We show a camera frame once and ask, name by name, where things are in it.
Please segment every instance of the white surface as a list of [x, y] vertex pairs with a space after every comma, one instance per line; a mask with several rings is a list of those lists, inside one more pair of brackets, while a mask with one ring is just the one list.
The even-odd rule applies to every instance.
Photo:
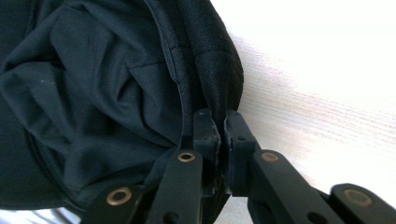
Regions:
[[[212, 0], [245, 69], [239, 111], [314, 187], [396, 206], [396, 13], [382, 1]], [[232, 199], [220, 223], [251, 223]]]

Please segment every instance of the brass rivet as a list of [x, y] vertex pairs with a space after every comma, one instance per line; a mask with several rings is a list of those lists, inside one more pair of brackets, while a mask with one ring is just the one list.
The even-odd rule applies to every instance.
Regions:
[[195, 160], [195, 155], [190, 152], [183, 152], [178, 154], [177, 157], [180, 161], [188, 162]]
[[264, 152], [262, 153], [262, 159], [265, 161], [278, 161], [279, 157], [272, 152]]
[[373, 204], [373, 200], [368, 195], [355, 189], [344, 190], [344, 195], [348, 201], [358, 206], [368, 207]]
[[132, 198], [132, 192], [128, 188], [120, 188], [111, 191], [107, 195], [107, 203], [113, 206], [121, 205], [128, 202]]

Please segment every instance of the black nylon fabric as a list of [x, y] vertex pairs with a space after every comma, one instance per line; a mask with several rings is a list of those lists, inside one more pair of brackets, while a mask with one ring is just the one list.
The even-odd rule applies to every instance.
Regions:
[[[33, 18], [0, 35], [2, 55], [21, 41], [0, 74], [3, 208], [82, 212], [117, 182], [150, 183], [191, 135], [194, 111], [209, 106], [222, 130], [226, 109], [238, 107], [242, 67], [209, 1], [18, 4], [0, 3]], [[11, 178], [15, 169], [29, 178]], [[44, 195], [40, 202], [5, 195], [35, 177], [43, 190], [24, 190]]]

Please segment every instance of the black fabric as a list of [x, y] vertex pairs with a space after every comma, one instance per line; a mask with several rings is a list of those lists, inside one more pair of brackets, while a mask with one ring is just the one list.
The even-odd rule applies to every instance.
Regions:
[[[181, 136], [192, 134], [194, 111], [209, 106], [222, 130], [226, 109], [238, 107], [242, 67], [209, 1], [0, 8], [18, 11], [0, 22], [3, 208], [83, 213], [109, 185], [161, 178]], [[221, 195], [205, 206], [215, 206], [208, 222]]]

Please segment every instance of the black fabric bag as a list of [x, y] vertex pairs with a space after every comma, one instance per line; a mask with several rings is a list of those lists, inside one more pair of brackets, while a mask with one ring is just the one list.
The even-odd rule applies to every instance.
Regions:
[[1, 208], [83, 214], [110, 185], [160, 179], [193, 112], [221, 130], [238, 107], [208, 0], [2, 0], [0, 16]]

